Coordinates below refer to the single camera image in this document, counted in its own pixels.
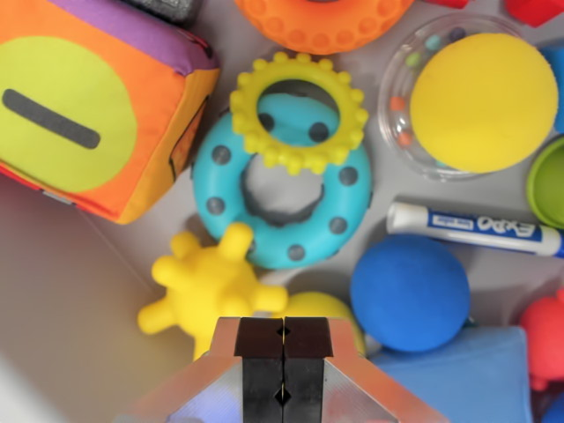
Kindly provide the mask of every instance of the yellow foam disc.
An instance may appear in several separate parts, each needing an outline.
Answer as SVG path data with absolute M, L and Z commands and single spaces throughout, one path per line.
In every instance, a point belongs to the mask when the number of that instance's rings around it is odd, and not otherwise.
M 532 154 L 549 134 L 558 87 L 527 42 L 481 33 L 447 46 L 413 88 L 412 125 L 435 159 L 473 173 L 502 170 Z

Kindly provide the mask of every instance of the black line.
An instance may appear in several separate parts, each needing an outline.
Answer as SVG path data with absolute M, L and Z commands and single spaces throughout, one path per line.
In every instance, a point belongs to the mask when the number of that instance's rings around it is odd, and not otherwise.
M 100 144 L 98 132 L 59 115 L 17 91 L 4 91 L 2 102 L 17 115 L 84 148 L 93 150 Z

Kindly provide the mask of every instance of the orange ball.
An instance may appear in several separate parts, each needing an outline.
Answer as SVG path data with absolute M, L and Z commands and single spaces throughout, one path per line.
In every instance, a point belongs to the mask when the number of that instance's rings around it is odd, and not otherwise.
M 350 51 L 388 31 L 413 0 L 235 0 L 267 38 L 314 55 Z

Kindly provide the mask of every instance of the green plastic bowl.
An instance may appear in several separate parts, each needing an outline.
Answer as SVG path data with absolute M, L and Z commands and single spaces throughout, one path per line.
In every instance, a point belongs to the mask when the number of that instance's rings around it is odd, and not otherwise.
M 549 144 L 535 159 L 527 181 L 527 198 L 540 220 L 564 229 L 564 137 Z

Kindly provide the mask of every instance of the yellow-green circle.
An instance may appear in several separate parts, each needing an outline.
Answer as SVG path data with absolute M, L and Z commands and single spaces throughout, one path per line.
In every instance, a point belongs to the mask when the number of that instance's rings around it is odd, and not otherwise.
M 70 141 L 0 102 L 0 160 L 22 174 L 71 193 L 115 177 L 130 159 L 137 119 L 127 88 L 92 51 L 52 37 L 0 45 L 0 99 L 13 91 L 95 131 L 95 148 Z
M 549 226 L 564 229 L 564 137 L 535 159 L 527 180 L 527 199 L 535 215 Z
M 531 155 L 549 134 L 558 87 L 527 42 L 481 33 L 450 44 L 423 69 L 411 98 L 412 126 L 436 160 L 486 173 Z

